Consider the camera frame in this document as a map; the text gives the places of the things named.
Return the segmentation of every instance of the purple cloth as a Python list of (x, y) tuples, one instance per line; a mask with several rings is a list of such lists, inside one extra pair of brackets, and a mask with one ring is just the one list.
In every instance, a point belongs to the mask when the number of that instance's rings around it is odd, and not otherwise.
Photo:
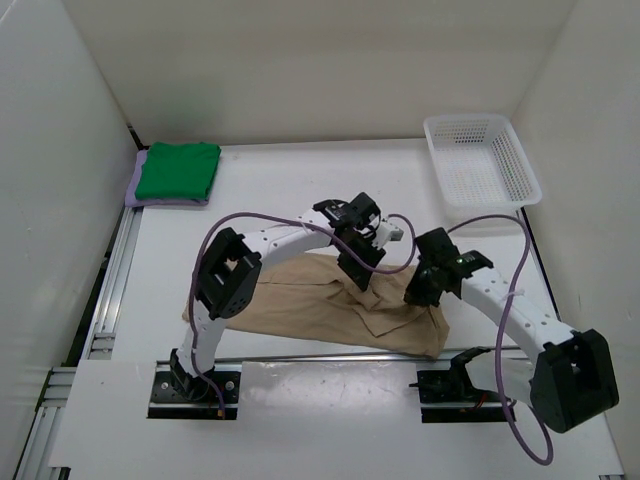
[(147, 150), (140, 150), (136, 155), (136, 166), (133, 170), (133, 177), (127, 187), (127, 193), (124, 195), (125, 207), (147, 207), (150, 205), (189, 205), (189, 206), (201, 206), (209, 203), (209, 199), (206, 200), (189, 200), (185, 198), (148, 198), (146, 200), (138, 200), (136, 198), (136, 188), (140, 183), (140, 177), (142, 176), (142, 165), (147, 161)]

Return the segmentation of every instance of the beige cloth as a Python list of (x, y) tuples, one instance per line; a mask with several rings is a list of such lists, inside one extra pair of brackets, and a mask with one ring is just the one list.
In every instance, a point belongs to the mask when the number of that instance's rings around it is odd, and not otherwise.
[(335, 257), (299, 255), (260, 275), (251, 303), (228, 328), (436, 358), (449, 326), (439, 308), (404, 303), (414, 271), (374, 274), (362, 292)]

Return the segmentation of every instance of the white plastic basket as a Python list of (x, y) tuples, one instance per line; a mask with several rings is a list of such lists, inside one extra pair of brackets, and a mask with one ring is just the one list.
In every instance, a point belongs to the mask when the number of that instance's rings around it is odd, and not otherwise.
[(424, 132), (450, 216), (513, 212), (542, 198), (529, 160), (506, 117), (430, 117), (424, 121)]

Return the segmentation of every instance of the folded green towel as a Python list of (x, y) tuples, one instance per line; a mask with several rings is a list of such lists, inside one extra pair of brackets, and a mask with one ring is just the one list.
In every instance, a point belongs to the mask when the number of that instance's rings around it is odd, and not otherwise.
[(210, 143), (154, 143), (142, 166), (136, 198), (204, 200), (209, 197), (219, 159), (220, 147)]

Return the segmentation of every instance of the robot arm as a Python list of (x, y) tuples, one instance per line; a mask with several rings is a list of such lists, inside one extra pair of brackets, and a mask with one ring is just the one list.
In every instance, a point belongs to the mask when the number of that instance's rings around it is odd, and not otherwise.
[[(436, 306), (443, 292), (451, 292), (500, 323), (509, 288), (490, 260), (476, 251), (460, 254), (442, 228), (416, 244), (420, 263), (407, 303)], [(552, 430), (566, 432), (618, 403), (609, 347), (595, 330), (578, 332), (516, 295), (506, 334), (531, 364), (503, 359), (505, 395), (532, 406)], [(494, 361), (493, 352), (481, 348), (454, 358), (450, 388), (463, 397), (496, 391)]]
[[(197, 277), (193, 320), (197, 331), (194, 359), (204, 375), (214, 370), (216, 349), (229, 319), (250, 303), (262, 269), (289, 258), (334, 244), (319, 227), (342, 240), (367, 265), (375, 267), (384, 257), (384, 245), (398, 241), (403, 232), (381, 217), (378, 206), (365, 193), (346, 203), (327, 200), (299, 216), (300, 226), (278, 225), (246, 235), (232, 228), (221, 230), (206, 250)], [(342, 247), (338, 265), (366, 290), (371, 272), (363, 268)], [(206, 385), (193, 367), (193, 330), (189, 328), (182, 346), (171, 352), (170, 367), (175, 388), (187, 399), (198, 398)]]

